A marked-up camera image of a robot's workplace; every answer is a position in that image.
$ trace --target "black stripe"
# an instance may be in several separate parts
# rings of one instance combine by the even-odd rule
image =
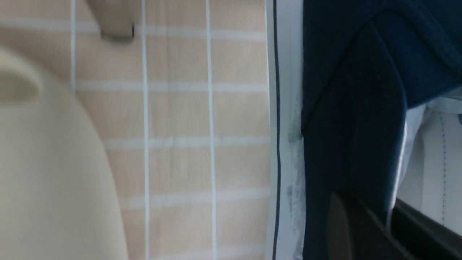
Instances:
[[[276,260],[276,248],[278,245],[279,232],[279,208],[281,198],[281,156],[279,153],[280,135],[280,100],[279,100],[279,58],[278,58],[278,18],[276,10],[277,0],[273,0],[273,22],[274,22],[274,63],[276,68],[276,153],[278,158],[278,183],[276,198],[276,223],[274,224],[273,260]]]

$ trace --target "navy blue fabric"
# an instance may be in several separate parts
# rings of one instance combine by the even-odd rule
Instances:
[[[338,189],[385,223],[407,109],[462,82],[462,1],[423,2],[305,0],[306,260],[327,259]]]

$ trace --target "beige plastic object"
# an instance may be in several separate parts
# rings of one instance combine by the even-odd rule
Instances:
[[[0,48],[0,259],[127,260],[103,144],[67,86]]]
[[[86,0],[86,3],[98,21],[104,38],[118,42],[133,40],[134,23],[127,0]]]

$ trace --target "white fabric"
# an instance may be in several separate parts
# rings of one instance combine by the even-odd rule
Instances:
[[[451,94],[407,112],[398,197],[462,235],[462,101]]]

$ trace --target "stitching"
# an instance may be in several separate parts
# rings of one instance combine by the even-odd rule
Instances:
[[[439,112],[439,118],[441,120],[441,133],[443,134],[443,221],[442,225],[444,226],[444,207],[446,203],[446,135],[444,133],[444,122],[443,115]]]

